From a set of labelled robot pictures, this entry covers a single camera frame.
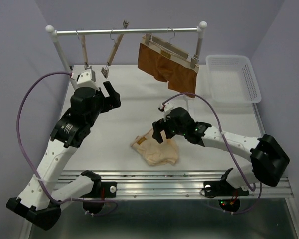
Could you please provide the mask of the cream beige underwear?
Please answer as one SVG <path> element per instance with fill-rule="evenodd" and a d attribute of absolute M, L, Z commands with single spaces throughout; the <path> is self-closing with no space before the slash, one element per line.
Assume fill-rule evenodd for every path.
<path fill-rule="evenodd" d="M 158 143 L 152 136 L 153 129 L 137 136 L 130 147 L 149 166 L 175 165 L 179 161 L 179 147 L 175 140 L 167 139 L 164 131 L 161 132 L 163 143 Z"/>

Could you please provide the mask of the beige clip hanger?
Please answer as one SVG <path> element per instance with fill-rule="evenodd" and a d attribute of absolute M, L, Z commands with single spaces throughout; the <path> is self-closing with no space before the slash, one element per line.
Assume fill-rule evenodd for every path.
<path fill-rule="evenodd" d="M 119 34 L 119 35 L 116 37 L 116 39 L 113 39 L 113 38 L 112 38 L 112 32 L 113 32 L 114 29 L 116 29 L 116 28 L 113 28 L 113 29 L 111 30 L 111 33 L 110 33 L 110 36 L 109 36 L 109 38 L 110 38 L 111 40 L 113 40 L 114 45 L 113 45 L 113 47 L 112 47 L 112 50 L 110 51 L 110 54 L 109 54 L 109 57 L 108 57 L 108 59 L 107 59 L 106 65 L 105 65 L 104 67 L 102 67 L 102 69 L 101 69 L 101 73 L 102 73 L 102 75 L 104 76 L 105 79 L 108 78 L 108 75 L 109 75 L 109 67 L 112 65 L 113 59 L 114 59 L 114 57 L 115 57 L 115 55 L 116 55 L 116 52 L 117 52 L 117 50 L 118 50 L 118 48 L 119 48 L 119 46 L 120 46 L 120 44 L 121 44 L 121 42 L 122 42 L 122 39 L 123 39 L 123 37 L 124 37 L 123 34 Z"/>

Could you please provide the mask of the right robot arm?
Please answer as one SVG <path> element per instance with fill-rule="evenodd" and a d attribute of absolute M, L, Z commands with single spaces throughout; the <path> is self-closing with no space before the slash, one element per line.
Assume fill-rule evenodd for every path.
<path fill-rule="evenodd" d="M 242 193 L 242 188 L 254 190 L 256 183 L 276 187 L 290 159 L 271 135 L 260 138 L 241 136 L 221 131 L 209 123 L 195 121 L 190 113 L 178 107 L 165 113 L 152 124 L 153 139 L 163 142 L 183 136 L 189 143 L 227 151 L 235 168 L 229 168 L 218 181 L 205 181 L 202 194 L 207 198 L 231 196 Z"/>

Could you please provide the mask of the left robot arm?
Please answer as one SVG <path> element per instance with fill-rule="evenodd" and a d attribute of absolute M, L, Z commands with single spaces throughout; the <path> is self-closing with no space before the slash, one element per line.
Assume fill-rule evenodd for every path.
<path fill-rule="evenodd" d="M 64 167 L 90 134 L 99 114 L 121 105 L 120 94 L 112 84 L 105 81 L 103 85 L 109 94 L 107 97 L 93 81 L 79 84 L 70 98 L 70 107 L 52 130 L 37 168 L 21 148 L 33 170 L 33 177 L 17 197 L 8 200 L 6 207 L 43 230 L 51 229 L 72 202 L 81 202 L 85 213 L 91 216 L 102 215 L 106 198 L 109 203 L 114 203 L 116 182 L 102 182 L 101 176 L 90 170 L 83 171 L 66 186 L 55 189 Z"/>

